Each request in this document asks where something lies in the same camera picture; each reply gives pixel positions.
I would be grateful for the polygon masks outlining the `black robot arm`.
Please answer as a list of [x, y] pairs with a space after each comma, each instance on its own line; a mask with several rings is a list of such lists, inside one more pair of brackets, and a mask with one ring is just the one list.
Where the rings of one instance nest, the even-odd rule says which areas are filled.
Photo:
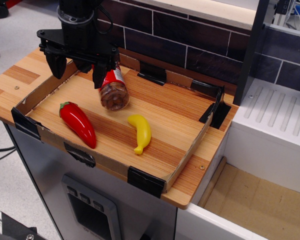
[[83, 73], [93, 71], [95, 89], [101, 88], [107, 73], [116, 69], [119, 50], [97, 28], [97, 11], [108, 15], [101, 3], [100, 0], [61, 0], [57, 7], [61, 28], [37, 31], [40, 51], [57, 79], [64, 75], [68, 59]]

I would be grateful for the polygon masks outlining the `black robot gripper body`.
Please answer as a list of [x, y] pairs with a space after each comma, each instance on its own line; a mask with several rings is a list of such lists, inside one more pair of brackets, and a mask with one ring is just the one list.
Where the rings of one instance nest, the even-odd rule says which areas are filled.
[[80, 65], [95, 65], [104, 62], [107, 70], [114, 70], [119, 61], [119, 50], [106, 41], [99, 33], [95, 21], [68, 16], [59, 19], [60, 29], [40, 29], [40, 51], [63, 50], [66, 59], [79, 62]]

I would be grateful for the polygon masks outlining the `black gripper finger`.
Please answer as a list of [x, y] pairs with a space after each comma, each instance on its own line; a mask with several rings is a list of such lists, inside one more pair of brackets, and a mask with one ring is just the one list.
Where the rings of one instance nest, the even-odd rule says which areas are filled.
[[92, 80], [94, 83], [94, 88], [99, 89], [102, 87], [104, 79], [107, 75], [108, 69], [105, 62], [98, 62], [92, 65]]
[[65, 73], [67, 59], [64, 56], [63, 50], [45, 51], [46, 61], [54, 77], [61, 79]]

